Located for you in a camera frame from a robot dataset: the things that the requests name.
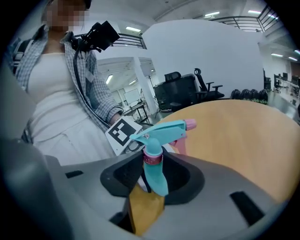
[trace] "teal spray head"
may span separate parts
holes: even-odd
[[[139,134],[133,134],[131,139],[145,144],[143,160],[146,180],[151,189],[160,196],[168,195],[168,184],[163,174],[163,149],[164,144],[184,149],[186,131],[196,127],[194,119],[177,120],[152,126]]]

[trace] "round wooden table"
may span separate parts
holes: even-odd
[[[300,176],[300,127],[277,109],[241,100],[212,101],[175,112],[161,122],[190,119],[187,155],[230,167],[287,200]]]

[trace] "plaid shirt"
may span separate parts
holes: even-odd
[[[15,76],[20,86],[26,92],[28,90],[28,82],[31,71],[48,42],[48,31],[49,28],[46,25],[43,25],[39,28],[39,30],[32,38],[32,44],[29,46],[26,54],[23,56],[16,70]],[[89,105],[85,103],[79,91],[73,67],[75,50],[71,45],[72,37],[73,32],[68,32],[60,41],[60,43],[65,45],[66,63],[71,73],[78,99],[82,108],[90,116],[93,122],[105,132],[109,128],[108,123],[110,122],[111,118],[117,113],[121,114],[123,112],[123,109],[113,99],[113,96],[108,89],[105,80],[101,75],[99,75],[99,72],[97,70],[97,59],[93,51],[89,51],[87,53],[81,52],[79,53],[77,59],[78,74],[80,77],[82,90]],[[17,39],[12,45],[7,48],[7,52],[5,54],[12,70],[13,53],[19,46],[20,42],[21,39]],[[24,135],[23,138],[25,137],[29,142],[33,143],[33,140],[30,136],[29,124],[27,124]]]

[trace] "metal railing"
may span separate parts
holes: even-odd
[[[137,37],[129,34],[123,34],[123,33],[118,33],[120,38],[115,41],[112,46],[114,47],[136,47],[136,48],[142,48],[142,49],[147,49],[146,45],[144,43],[144,40],[142,37]],[[75,38],[81,37],[82,34],[80,35],[75,35]]]
[[[210,19],[231,25],[244,31],[265,32],[280,21],[278,15],[269,6],[266,6],[258,17],[254,16],[230,16]]]

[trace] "shirt cuff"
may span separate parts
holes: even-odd
[[[106,122],[109,123],[114,115],[116,115],[117,113],[121,115],[123,112],[123,108],[119,106],[113,107],[107,115]]]

